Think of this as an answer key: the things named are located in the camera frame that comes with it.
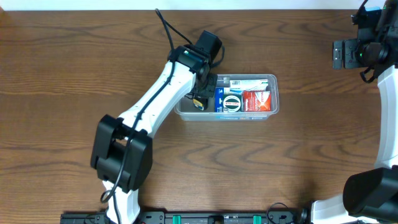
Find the brown tabletop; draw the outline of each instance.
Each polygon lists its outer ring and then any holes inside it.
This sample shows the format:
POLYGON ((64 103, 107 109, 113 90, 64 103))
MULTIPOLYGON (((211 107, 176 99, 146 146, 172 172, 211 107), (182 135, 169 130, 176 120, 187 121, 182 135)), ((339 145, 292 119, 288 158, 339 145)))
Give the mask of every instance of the brown tabletop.
MULTIPOLYGON (((280 111, 267 121, 186 122, 171 112, 154 139, 140 204, 169 211, 298 207, 342 193, 373 168, 376 83, 331 68, 332 42, 356 37, 354 11, 164 11, 197 40, 226 47, 216 73, 272 73, 280 111)), ((172 34, 175 45, 184 44, 172 34)), ((0 223, 57 223, 95 211, 96 125, 156 81, 169 42, 154 11, 3 12, 0 17, 0 223)))

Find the plastic container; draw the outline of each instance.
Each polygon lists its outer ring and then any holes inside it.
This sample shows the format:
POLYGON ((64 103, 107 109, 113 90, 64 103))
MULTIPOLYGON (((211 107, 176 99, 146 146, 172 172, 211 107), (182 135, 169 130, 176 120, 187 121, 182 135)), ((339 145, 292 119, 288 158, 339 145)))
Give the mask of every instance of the plastic container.
POLYGON ((271 74, 222 74, 218 75, 217 87, 229 87, 230 80, 259 80, 268 79, 269 87, 271 88, 271 111, 266 112, 234 112, 234 113, 219 113, 214 112, 215 100, 209 99, 207 110, 200 111, 194 107, 192 100, 184 97, 174 107, 174 111, 181 116, 184 121, 239 121, 251 120, 259 121, 265 120, 269 116, 278 113, 279 111, 279 94, 276 77, 271 74))

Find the red and white package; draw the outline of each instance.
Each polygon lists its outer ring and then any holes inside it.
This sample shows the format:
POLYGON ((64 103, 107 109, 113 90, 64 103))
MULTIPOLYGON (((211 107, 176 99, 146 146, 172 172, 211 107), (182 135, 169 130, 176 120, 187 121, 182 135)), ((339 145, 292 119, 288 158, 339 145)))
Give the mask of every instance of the red and white package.
POLYGON ((247 112, 271 111, 270 91, 244 91, 243 110, 247 112))

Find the wood grain surface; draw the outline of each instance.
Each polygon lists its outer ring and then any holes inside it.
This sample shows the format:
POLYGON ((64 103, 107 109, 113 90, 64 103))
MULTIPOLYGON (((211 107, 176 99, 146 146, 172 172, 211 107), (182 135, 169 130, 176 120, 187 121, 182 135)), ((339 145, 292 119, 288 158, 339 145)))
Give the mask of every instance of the wood grain surface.
MULTIPOLYGON (((154 139, 140 204, 169 211, 266 210, 342 193, 373 168, 381 104, 359 70, 333 70, 334 40, 356 37, 354 11, 164 11, 197 40, 226 47, 216 73, 272 73, 280 111, 267 121, 184 122, 154 139)), ((172 34, 175 45, 184 41, 172 34)), ((4 12, 0 16, 0 223, 59 223, 95 211, 96 125, 155 82, 169 43, 154 11, 4 12)))

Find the white wall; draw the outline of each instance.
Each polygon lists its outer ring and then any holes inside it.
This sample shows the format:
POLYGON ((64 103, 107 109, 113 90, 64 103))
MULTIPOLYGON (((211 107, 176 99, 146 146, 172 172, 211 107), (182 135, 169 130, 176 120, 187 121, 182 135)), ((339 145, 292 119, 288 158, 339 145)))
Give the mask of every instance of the white wall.
MULTIPOLYGON (((132 10, 132 9, 357 9, 363 0, 0 0, 15 10, 132 10)), ((366 7, 382 7, 369 0, 366 7)))

